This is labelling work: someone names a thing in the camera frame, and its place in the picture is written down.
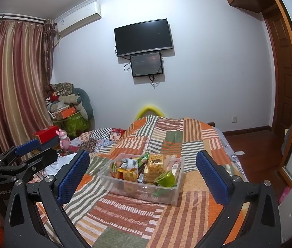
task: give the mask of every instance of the air conditioner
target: air conditioner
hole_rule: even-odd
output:
[[[86,5],[58,21],[59,35],[63,37],[98,19],[101,19],[99,4]]]

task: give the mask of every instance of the bed sheet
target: bed sheet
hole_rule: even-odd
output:
[[[118,141],[90,154],[90,166],[64,210],[93,248],[194,247],[222,210],[197,170],[195,157],[200,150],[206,150],[230,175],[242,176],[213,127],[191,118],[137,120]],[[104,165],[120,153],[142,155],[146,151],[185,157],[177,207],[104,190],[98,176]],[[38,207],[45,228],[57,239],[43,207]],[[235,239],[247,209],[244,204],[226,242]]]

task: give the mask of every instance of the baseboard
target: baseboard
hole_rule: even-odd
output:
[[[271,130],[271,127],[268,126],[259,126],[256,128],[249,128],[249,129],[244,129],[244,130],[236,130],[236,131],[224,131],[223,134],[224,136],[232,136],[232,135],[239,135],[239,134],[245,134],[245,133],[250,133],[250,132],[256,132],[256,131],[266,131],[266,130]]]
[[[289,176],[287,171],[284,169],[284,167],[281,167],[278,169],[278,175],[284,179],[284,181],[287,183],[287,185],[292,188],[292,178]]]

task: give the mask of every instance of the television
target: television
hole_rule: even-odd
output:
[[[158,19],[114,29],[117,56],[172,49],[168,20]]]

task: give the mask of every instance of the metal screw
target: metal screw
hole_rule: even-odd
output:
[[[240,183],[241,182],[241,177],[238,175],[233,175],[232,176],[232,180],[236,183]]]
[[[22,183],[23,183],[23,180],[18,179],[18,180],[15,182],[15,185],[21,185]]]
[[[266,186],[270,186],[270,185],[271,185],[271,183],[270,183],[269,180],[264,180],[264,184],[265,184]]]
[[[53,175],[48,175],[45,177],[46,182],[51,182],[51,181],[53,181],[53,179],[54,179]]]

